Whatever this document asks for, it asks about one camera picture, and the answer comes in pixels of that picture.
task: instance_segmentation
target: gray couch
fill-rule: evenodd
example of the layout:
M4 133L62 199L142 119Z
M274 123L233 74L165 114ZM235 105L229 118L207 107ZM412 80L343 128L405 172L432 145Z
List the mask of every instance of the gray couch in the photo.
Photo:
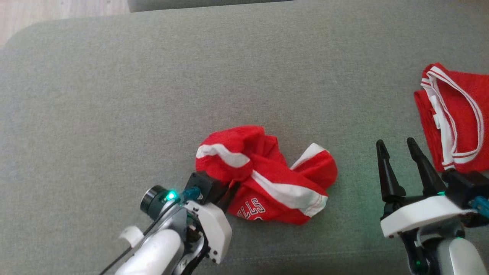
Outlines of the gray couch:
M489 73L489 2L297 0L37 24L1 51L2 274L97 274L155 183L182 189L211 132L263 125L288 161L316 142L339 178L303 226L229 216L198 275L408 274L384 239L375 141L421 192L413 91L430 63ZM489 261L488 229L470 229Z

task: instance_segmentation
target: blue connector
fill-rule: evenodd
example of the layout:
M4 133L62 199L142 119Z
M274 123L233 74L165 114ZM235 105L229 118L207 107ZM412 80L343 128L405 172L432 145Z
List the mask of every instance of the blue connector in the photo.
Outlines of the blue connector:
M483 196L477 196L471 206L473 209L477 210L479 214L489 219L489 200Z
M200 189L197 186L194 186L182 192L182 197L184 201L188 201L188 200L194 201L198 199L199 196L200 196Z

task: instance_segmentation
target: light wood floor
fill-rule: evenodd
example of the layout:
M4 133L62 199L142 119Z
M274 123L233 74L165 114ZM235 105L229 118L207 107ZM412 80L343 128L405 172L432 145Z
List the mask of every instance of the light wood floor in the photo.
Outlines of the light wood floor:
M127 0L0 0L0 48L37 22L126 13Z

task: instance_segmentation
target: black cable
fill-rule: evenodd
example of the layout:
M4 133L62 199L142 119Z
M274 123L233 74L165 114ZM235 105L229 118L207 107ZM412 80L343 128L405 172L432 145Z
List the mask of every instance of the black cable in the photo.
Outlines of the black cable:
M146 236L151 231L151 229L153 229L153 227L155 227L155 225L161 220L161 218L168 212L168 210L170 210L173 206L175 206L179 202L180 202L180 198L176 198L172 202L172 204L170 204L165 210L163 210L163 212L160 213L158 218L153 223L151 223L150 226L144 231L143 236ZM122 252L122 254L119 255L119 257L117 257L112 263L110 263L106 268L104 268L104 270L102 270L102 272L99 275L104 275L105 272L109 271L109 269L111 269L118 261L120 261L132 249L133 248L129 246L124 252Z

